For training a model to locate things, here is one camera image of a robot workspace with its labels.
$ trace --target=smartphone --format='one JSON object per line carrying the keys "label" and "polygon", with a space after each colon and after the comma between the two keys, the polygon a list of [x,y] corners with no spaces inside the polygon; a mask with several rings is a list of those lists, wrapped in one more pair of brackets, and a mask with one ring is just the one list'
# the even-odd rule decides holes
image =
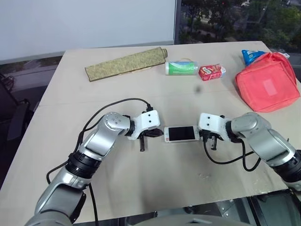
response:
{"label": "smartphone", "polygon": [[172,142],[187,142],[199,140],[197,126],[173,126],[164,128],[164,141]]}

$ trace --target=silver robot arm segment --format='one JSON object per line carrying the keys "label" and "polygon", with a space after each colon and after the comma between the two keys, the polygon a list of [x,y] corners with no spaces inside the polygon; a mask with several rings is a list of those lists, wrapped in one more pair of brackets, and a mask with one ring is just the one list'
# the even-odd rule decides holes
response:
{"label": "silver robot arm segment", "polygon": [[159,125],[156,110],[132,120],[115,112],[104,115],[97,129],[86,137],[76,152],[69,155],[67,164],[46,188],[38,200],[34,216],[25,226],[71,226],[86,200],[83,190],[90,184],[117,137],[124,134],[134,140],[141,132]]}
{"label": "silver robot arm segment", "polygon": [[301,191],[301,151],[273,130],[259,114],[250,112],[230,120],[201,113],[198,128],[215,133],[225,141],[245,138],[288,187]]}

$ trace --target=tabletop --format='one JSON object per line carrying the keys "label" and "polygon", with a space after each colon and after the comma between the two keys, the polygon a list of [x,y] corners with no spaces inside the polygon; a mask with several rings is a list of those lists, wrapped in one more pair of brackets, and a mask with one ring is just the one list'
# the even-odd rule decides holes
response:
{"label": "tabletop", "polygon": [[[138,97],[158,111],[161,128],[197,125],[201,112],[234,118],[251,109],[239,97],[235,75],[244,68],[242,49],[269,49],[260,41],[164,46],[168,61],[189,58],[199,65],[222,64],[221,79],[202,81],[199,76],[166,76],[164,65],[89,82],[85,67],[153,47],[76,49],[65,52],[19,146],[0,190],[3,225],[24,225],[47,187],[46,172],[64,162],[73,151],[77,135],[98,109],[111,102]],[[112,106],[137,116],[145,110],[139,101]],[[292,105],[261,113],[295,147],[301,147],[301,99]],[[163,137],[139,141],[120,136],[92,181],[98,218],[109,219],[179,208],[286,189],[281,178],[261,162],[253,172],[242,162],[215,165],[202,144],[165,143]],[[211,155],[226,161],[241,155],[241,145],[218,142]],[[257,160],[247,157],[250,167]],[[77,222],[94,220],[89,191]]]}

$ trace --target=white wall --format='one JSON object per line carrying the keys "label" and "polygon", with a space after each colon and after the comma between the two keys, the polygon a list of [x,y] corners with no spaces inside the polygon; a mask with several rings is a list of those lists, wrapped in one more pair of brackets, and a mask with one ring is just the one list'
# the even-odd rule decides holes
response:
{"label": "white wall", "polygon": [[173,42],[175,0],[0,0],[0,63]]}

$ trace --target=rolled mat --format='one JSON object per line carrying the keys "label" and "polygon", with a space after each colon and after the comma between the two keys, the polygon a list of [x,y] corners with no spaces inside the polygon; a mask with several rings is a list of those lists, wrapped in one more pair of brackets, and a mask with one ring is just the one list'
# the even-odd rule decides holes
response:
{"label": "rolled mat", "polygon": [[95,81],[146,67],[164,64],[166,57],[167,50],[165,48],[158,47],[92,65],[86,67],[85,70],[89,80]]}

